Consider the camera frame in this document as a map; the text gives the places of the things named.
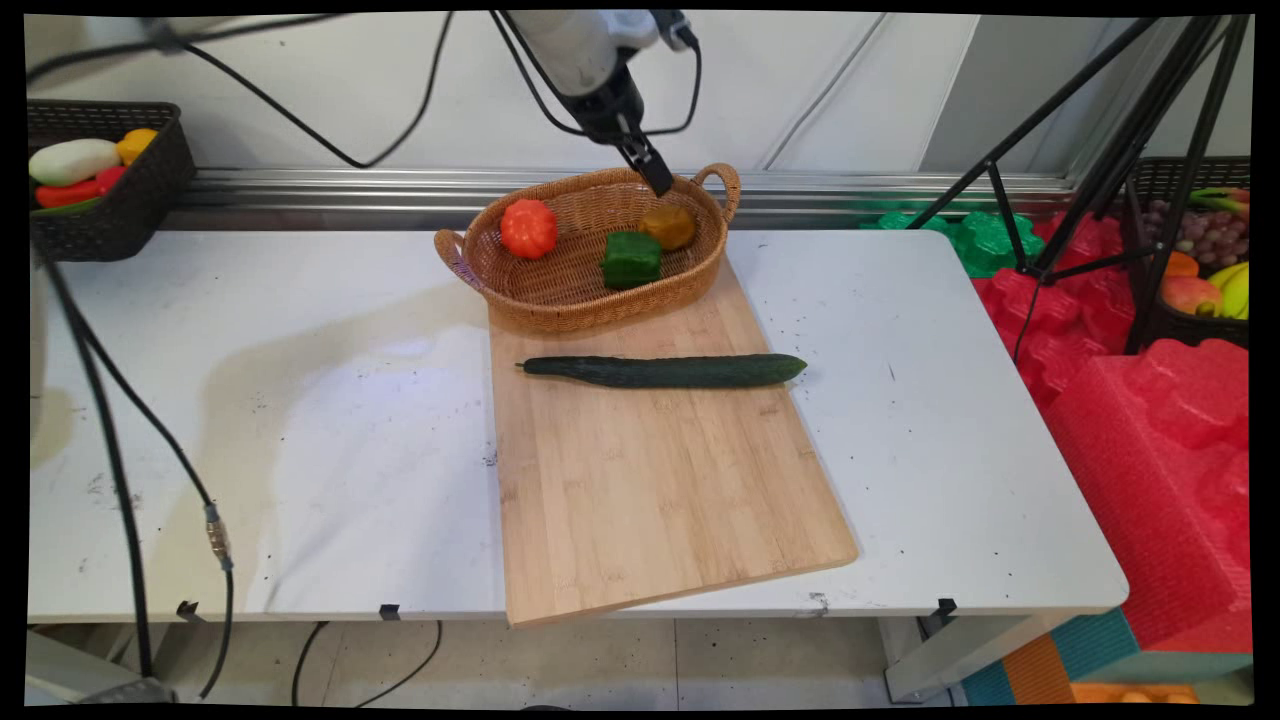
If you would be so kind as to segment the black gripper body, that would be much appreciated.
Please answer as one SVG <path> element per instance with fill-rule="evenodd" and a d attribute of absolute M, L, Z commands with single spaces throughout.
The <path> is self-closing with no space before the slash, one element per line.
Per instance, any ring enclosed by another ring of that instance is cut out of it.
<path fill-rule="evenodd" d="M 595 143 L 639 141 L 643 114 L 644 102 L 628 68 L 614 68 L 598 88 L 570 97 L 570 115 Z"/>

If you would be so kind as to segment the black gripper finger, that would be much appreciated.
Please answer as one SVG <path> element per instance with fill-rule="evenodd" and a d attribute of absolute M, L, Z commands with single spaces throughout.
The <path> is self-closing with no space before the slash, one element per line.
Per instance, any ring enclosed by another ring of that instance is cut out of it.
<path fill-rule="evenodd" d="M 646 132 L 639 127 L 627 131 L 627 164 L 640 174 L 657 197 L 662 197 L 669 192 L 675 179 L 666 160 L 652 143 L 652 136 L 675 135 L 677 132 L 677 128 Z"/>
<path fill-rule="evenodd" d="M 657 197 L 669 191 L 669 168 L 646 135 L 618 132 L 614 145 Z"/>

